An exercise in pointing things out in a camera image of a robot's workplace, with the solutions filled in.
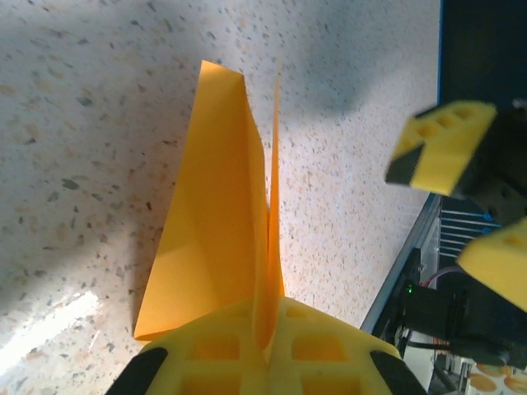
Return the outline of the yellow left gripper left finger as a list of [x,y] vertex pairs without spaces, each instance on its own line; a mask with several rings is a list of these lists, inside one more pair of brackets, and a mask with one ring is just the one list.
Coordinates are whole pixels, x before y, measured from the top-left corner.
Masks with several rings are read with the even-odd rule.
[[108,394],[267,394],[252,301],[216,310],[146,344]]

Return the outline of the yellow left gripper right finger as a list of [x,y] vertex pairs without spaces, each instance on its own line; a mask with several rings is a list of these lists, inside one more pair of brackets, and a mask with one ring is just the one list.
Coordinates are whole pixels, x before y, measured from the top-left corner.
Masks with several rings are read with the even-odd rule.
[[291,298],[280,304],[268,394],[425,394],[388,342]]

